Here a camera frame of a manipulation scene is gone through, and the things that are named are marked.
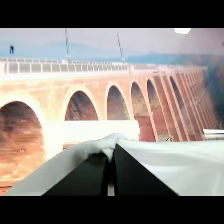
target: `archway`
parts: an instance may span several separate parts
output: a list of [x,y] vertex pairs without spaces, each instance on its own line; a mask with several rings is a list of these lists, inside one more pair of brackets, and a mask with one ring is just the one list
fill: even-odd
[[0,194],[44,162],[42,127],[34,111],[19,101],[4,105],[0,109]]
[[178,89],[178,87],[177,87],[177,85],[176,85],[176,83],[175,83],[175,81],[173,80],[172,77],[170,77],[170,81],[171,81],[171,84],[172,84],[172,87],[173,87],[173,90],[174,90],[174,93],[175,93],[175,96],[176,96],[177,103],[179,105],[181,114],[183,116],[188,135],[189,135],[190,139],[194,139],[194,130],[193,130],[193,127],[191,125],[190,118],[188,116],[187,109],[184,105],[184,101],[182,99],[180,91],[179,91],[179,89]]
[[151,120],[145,103],[144,96],[137,83],[131,87],[132,107],[135,120],[140,127],[140,141],[155,142],[155,135],[152,129]]
[[151,106],[152,116],[156,126],[159,141],[166,140],[169,137],[162,107],[159,102],[156,90],[150,80],[147,81],[148,98]]
[[129,120],[124,98],[117,87],[111,86],[107,97],[107,120]]
[[96,110],[84,92],[77,91],[72,95],[66,110],[65,120],[98,120]]

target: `person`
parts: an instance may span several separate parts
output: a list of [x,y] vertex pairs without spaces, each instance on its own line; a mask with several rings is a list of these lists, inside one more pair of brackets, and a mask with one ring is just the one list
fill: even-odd
[[12,46],[12,45],[10,46],[9,53],[10,53],[10,54],[14,54],[14,46]]

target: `blue sky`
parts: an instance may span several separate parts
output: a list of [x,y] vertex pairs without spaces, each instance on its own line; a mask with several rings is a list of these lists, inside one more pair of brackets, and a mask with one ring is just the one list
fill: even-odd
[[[192,29],[178,35],[173,28],[68,28],[70,53],[78,60],[119,58],[116,33],[124,55],[215,54],[224,55],[223,29]],[[0,28],[0,57],[65,58],[64,28]]]

